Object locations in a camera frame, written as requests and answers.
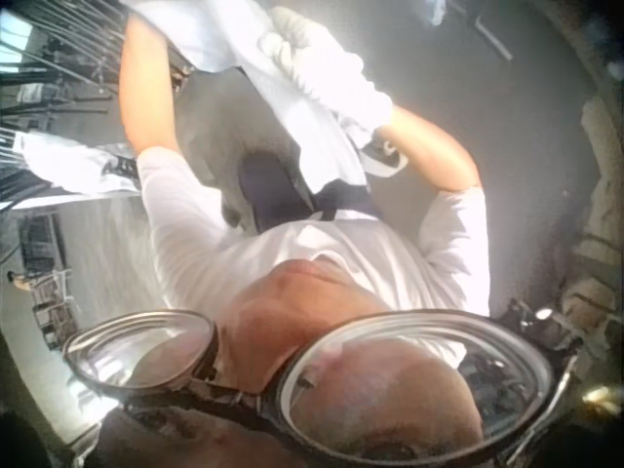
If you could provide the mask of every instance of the person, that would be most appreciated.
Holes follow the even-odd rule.
[[[267,59],[342,122],[396,146],[438,195],[413,240],[374,215],[368,192],[349,192],[340,183],[316,200],[321,219],[306,218],[305,210],[294,213],[293,206],[301,203],[288,199],[296,199],[293,190],[277,199],[268,196],[277,208],[258,199],[284,179],[270,155],[251,154],[240,168],[241,182],[256,217],[264,221],[256,221],[258,235],[241,235],[222,217],[220,191],[202,186],[178,145],[166,39],[141,18],[129,18],[121,117],[138,154],[157,273],[173,308],[204,313],[217,323],[217,380],[250,393],[262,391],[295,350],[355,318],[432,308],[488,315],[486,202],[472,157],[445,131],[378,92],[362,75],[358,58],[344,52],[320,24],[284,8],[273,11],[273,21],[276,31],[258,44]],[[265,172],[280,182],[271,180],[258,190],[261,178],[254,174]],[[414,201],[400,203],[408,209]],[[410,452],[468,447],[482,439],[468,385],[456,366],[426,346],[378,340],[336,352],[339,358],[328,356],[326,371],[318,376],[325,390],[303,397],[292,415],[311,438],[373,454],[380,449],[374,459],[406,456],[405,445],[391,453],[393,447],[384,442],[388,434],[413,442]],[[384,414],[367,405],[371,392],[387,402]],[[345,413],[354,417],[337,420]],[[179,420],[179,414],[171,409],[170,420]],[[109,454],[119,455],[114,466],[208,461],[211,466],[304,466],[267,435],[192,411],[187,417],[177,432],[194,427],[192,441],[165,449],[162,438],[148,443],[149,431],[114,410],[102,423],[98,459],[106,458],[103,447],[109,447]],[[376,425],[373,447],[358,446],[371,435],[363,433],[364,420]],[[169,423],[156,426],[163,424],[171,433]],[[132,449],[123,449],[128,445]],[[140,451],[148,452],[141,456],[149,461],[139,461]]]

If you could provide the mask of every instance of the eyeglasses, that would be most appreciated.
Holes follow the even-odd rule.
[[[342,324],[294,353],[260,394],[216,385],[217,354],[215,324],[178,310],[113,319],[63,348],[77,378],[131,413],[199,410],[271,434],[323,467],[515,457],[553,411],[575,362],[493,320],[447,310]]]

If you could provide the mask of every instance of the forearm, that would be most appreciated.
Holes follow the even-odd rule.
[[[379,134],[405,155],[439,190],[481,186],[477,165],[466,149],[438,126],[395,106],[392,123]]]
[[[126,137],[136,154],[152,146],[179,152],[167,40],[134,15],[126,28],[119,104]]]

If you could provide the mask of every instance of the gloved hand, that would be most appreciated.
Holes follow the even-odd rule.
[[[277,7],[271,16],[276,32],[258,47],[302,92],[335,112],[358,146],[390,123],[392,100],[364,77],[360,57],[345,52],[324,26],[288,8]]]

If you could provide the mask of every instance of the floor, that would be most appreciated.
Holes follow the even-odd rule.
[[[492,314],[501,313],[510,297],[535,306],[547,302],[555,278],[553,247],[570,234],[598,178],[580,125],[582,105],[595,89],[566,41],[520,1],[494,1],[484,15],[484,24],[514,54],[512,64],[454,13],[437,28],[426,27],[411,1],[280,3],[323,22],[345,48],[363,57],[379,89],[472,152],[487,194]],[[227,73],[192,77],[176,104],[178,132],[198,177],[216,177],[232,205],[241,206],[232,162],[260,148],[286,159],[295,151],[249,83],[235,71]],[[111,106],[107,116],[67,121],[58,131],[90,144],[117,142],[123,132],[116,112]],[[370,184],[385,220],[415,237],[434,192],[409,169]],[[164,305],[139,198],[58,209],[82,326]],[[29,307],[12,293],[2,300],[2,324]],[[8,342],[15,358],[18,348]],[[24,377],[34,369],[26,354],[20,359],[26,365],[22,377],[41,406],[41,381]],[[78,426],[55,420],[60,416],[51,404],[42,411],[56,429],[62,427],[67,441]]]

